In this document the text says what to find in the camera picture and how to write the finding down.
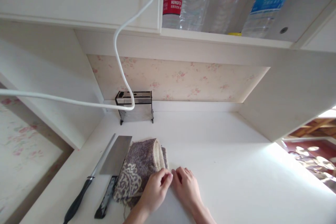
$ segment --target towel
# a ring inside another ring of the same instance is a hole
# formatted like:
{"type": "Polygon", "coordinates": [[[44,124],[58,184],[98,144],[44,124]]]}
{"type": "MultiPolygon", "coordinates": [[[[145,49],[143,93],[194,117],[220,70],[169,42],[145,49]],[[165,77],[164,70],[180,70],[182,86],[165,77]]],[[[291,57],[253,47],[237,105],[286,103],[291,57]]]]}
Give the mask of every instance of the towel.
{"type": "Polygon", "coordinates": [[[133,142],[116,183],[113,199],[133,208],[139,201],[149,176],[162,168],[168,169],[167,151],[156,138],[133,142]]]}

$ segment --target honing steel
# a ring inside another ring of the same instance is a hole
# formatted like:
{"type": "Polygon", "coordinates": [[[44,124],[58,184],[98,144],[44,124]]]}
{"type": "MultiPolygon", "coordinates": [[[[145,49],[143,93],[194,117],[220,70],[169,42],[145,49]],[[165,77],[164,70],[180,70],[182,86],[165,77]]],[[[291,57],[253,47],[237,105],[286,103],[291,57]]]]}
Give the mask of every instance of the honing steel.
{"type": "Polygon", "coordinates": [[[114,137],[115,137],[115,134],[113,134],[110,142],[108,143],[106,149],[104,150],[104,152],[103,152],[101,158],[99,159],[96,167],[93,169],[92,174],[86,179],[81,192],[79,193],[79,195],[77,196],[77,198],[75,199],[75,201],[71,204],[70,208],[68,209],[68,211],[67,211],[67,213],[66,213],[66,215],[64,217],[64,223],[63,224],[67,224],[73,218],[73,216],[76,214],[76,212],[77,212],[77,210],[79,208],[79,205],[82,202],[83,196],[84,196],[86,190],[88,189],[89,185],[91,184],[92,180],[94,179],[96,171],[97,171],[100,163],[104,159],[104,156],[105,156],[107,150],[109,149],[109,146],[111,145],[114,137]]]}
{"type": "Polygon", "coordinates": [[[106,215],[107,207],[109,205],[116,181],[123,166],[126,154],[128,152],[131,139],[131,136],[118,136],[117,140],[111,148],[111,151],[106,157],[106,161],[103,167],[100,170],[100,174],[112,174],[112,177],[109,185],[107,186],[103,201],[101,202],[99,208],[94,215],[95,219],[103,219],[106,215]]]}

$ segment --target black knife handle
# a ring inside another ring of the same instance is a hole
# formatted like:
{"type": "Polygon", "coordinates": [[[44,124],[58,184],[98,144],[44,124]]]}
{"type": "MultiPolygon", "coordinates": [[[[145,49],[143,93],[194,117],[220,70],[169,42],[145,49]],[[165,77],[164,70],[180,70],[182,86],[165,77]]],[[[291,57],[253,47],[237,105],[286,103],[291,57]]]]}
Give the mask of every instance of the black knife handle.
{"type": "Polygon", "coordinates": [[[112,197],[114,187],[116,186],[118,176],[112,176],[109,185],[107,187],[106,193],[104,195],[103,201],[101,202],[99,208],[97,209],[94,218],[95,219],[103,219],[106,215],[107,207],[109,205],[110,199],[112,197]]]}
{"type": "Polygon", "coordinates": [[[79,193],[79,195],[77,196],[75,201],[71,204],[70,208],[68,209],[68,211],[67,211],[67,213],[64,217],[64,223],[63,224],[67,224],[73,218],[73,216],[75,216],[75,214],[76,214],[76,212],[79,208],[79,205],[82,202],[83,196],[84,196],[86,190],[89,188],[89,185],[91,184],[93,179],[94,179],[94,177],[88,177],[87,178],[81,192],[79,193]]]}

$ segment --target white power cable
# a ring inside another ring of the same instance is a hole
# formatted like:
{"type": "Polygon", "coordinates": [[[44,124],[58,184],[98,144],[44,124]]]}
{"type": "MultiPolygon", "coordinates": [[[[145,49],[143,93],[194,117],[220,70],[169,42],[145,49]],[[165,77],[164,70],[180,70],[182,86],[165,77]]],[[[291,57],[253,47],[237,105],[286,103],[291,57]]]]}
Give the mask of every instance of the white power cable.
{"type": "Polygon", "coordinates": [[[54,100],[54,101],[59,101],[59,102],[64,102],[64,103],[70,103],[74,105],[80,105],[80,106],[88,106],[88,107],[100,107],[100,108],[108,108],[108,109],[117,109],[117,110],[133,110],[135,107],[135,102],[134,102],[134,96],[131,88],[129,87],[129,84],[127,83],[123,67],[120,62],[118,50],[117,50],[117,38],[122,29],[125,28],[129,23],[133,22],[137,17],[139,17],[145,9],[153,2],[153,0],[149,0],[148,3],[145,4],[132,18],[127,20],[125,23],[123,23],[114,33],[113,36],[113,48],[115,51],[115,56],[117,58],[117,63],[119,66],[119,70],[121,72],[122,79],[131,95],[131,100],[132,100],[132,106],[131,107],[123,107],[123,106],[116,106],[116,105],[108,105],[108,104],[101,104],[101,103],[89,103],[85,101],[77,101],[77,100],[72,100],[72,99],[67,99],[59,96],[52,96],[49,94],[43,94],[43,93],[34,93],[34,92],[25,92],[25,91],[18,91],[18,90],[10,90],[10,89],[0,89],[0,95],[3,96],[27,96],[27,97],[34,97],[34,98],[42,98],[42,99],[48,99],[48,100],[54,100]]]}

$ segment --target left hand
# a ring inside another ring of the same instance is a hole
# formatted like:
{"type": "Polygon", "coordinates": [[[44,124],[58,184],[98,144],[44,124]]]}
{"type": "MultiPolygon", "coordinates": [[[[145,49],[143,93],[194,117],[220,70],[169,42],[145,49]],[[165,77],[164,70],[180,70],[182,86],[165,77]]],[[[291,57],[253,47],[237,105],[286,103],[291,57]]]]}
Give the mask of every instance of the left hand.
{"type": "Polygon", "coordinates": [[[173,175],[168,169],[162,168],[160,171],[153,173],[149,177],[145,190],[138,202],[138,207],[148,211],[149,214],[156,211],[164,201],[172,180],[173,175]]]}

